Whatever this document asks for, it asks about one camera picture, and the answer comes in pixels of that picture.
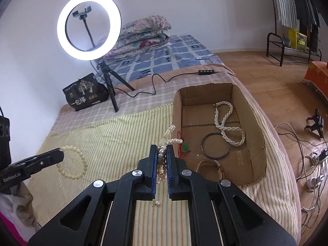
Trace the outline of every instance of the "wooden floor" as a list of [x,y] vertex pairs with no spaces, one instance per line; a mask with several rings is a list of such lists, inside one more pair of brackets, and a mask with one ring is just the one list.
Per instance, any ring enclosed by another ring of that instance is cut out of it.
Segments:
[[[288,122],[301,140],[310,141],[314,145],[323,142],[317,135],[304,130],[306,125],[313,124],[312,121],[307,122],[306,118],[314,114],[315,108],[319,108],[320,114],[324,117],[324,122],[328,123],[327,107],[324,102],[314,90],[302,83],[307,65],[286,63],[283,67],[279,67],[278,62],[273,58],[265,57],[264,52],[228,52],[218,53],[217,55],[225,65],[235,72],[237,78],[264,110],[273,126]],[[277,128],[278,133],[286,133],[287,130],[290,130],[290,128],[286,125]],[[297,177],[302,167],[299,146],[290,135],[280,135],[280,138]],[[310,154],[315,148],[319,148],[307,142],[303,142],[302,145],[305,154]],[[309,174],[312,172],[311,165],[308,159],[305,160],[306,171]],[[315,221],[319,210],[317,208],[313,212],[311,221],[308,224],[309,227],[302,227],[300,245],[310,237],[328,208],[327,189],[328,184],[326,184],[320,198],[321,207],[318,219]],[[314,193],[307,191],[305,179],[300,180],[298,190],[301,206],[310,208],[314,200]],[[302,213],[302,222],[305,217],[306,214]]]

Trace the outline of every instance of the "blue patterned bedsheet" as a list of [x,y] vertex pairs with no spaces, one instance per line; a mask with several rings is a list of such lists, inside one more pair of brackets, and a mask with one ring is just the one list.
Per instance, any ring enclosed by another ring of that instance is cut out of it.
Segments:
[[[169,44],[123,60],[106,61],[106,64],[127,82],[130,82],[155,73],[159,74],[188,66],[223,63],[219,57],[211,53],[191,35],[171,38]],[[96,74],[96,78],[98,82],[105,84],[99,75]],[[115,77],[111,76],[111,79],[114,86],[121,84]]]

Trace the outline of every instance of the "yellow striped fabric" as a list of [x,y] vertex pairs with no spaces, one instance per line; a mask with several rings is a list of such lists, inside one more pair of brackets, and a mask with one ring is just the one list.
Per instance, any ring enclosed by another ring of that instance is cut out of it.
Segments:
[[[265,119],[252,103],[263,131],[267,154],[267,176],[259,184],[243,191],[284,227],[293,237],[298,233],[296,200],[285,157],[271,134]],[[81,149],[89,164],[87,175],[78,181],[61,176],[55,166],[33,175],[28,188],[33,205],[44,225],[94,180],[113,181],[136,168],[138,160],[149,154],[172,123],[173,105],[165,105],[141,113],[121,116],[96,125],[59,134],[52,133],[40,152],[73,145]],[[63,168],[79,174],[82,162],[74,152],[65,152]],[[157,186],[152,202],[138,201],[133,244],[137,246],[191,245],[189,214],[186,201],[171,201],[167,183]]]

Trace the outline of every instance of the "folded quilt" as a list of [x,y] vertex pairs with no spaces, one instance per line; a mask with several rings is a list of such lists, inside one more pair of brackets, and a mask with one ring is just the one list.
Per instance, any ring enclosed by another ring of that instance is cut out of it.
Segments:
[[125,24],[115,46],[103,58],[118,60],[163,47],[170,40],[168,29],[171,25],[162,16],[150,16]]

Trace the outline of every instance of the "yellow box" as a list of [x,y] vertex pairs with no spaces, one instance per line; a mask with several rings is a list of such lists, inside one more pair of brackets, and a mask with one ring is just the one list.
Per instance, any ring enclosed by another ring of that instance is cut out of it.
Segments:
[[306,50],[306,35],[299,33],[294,29],[289,29],[288,38],[292,41],[290,44],[291,48],[303,51]]

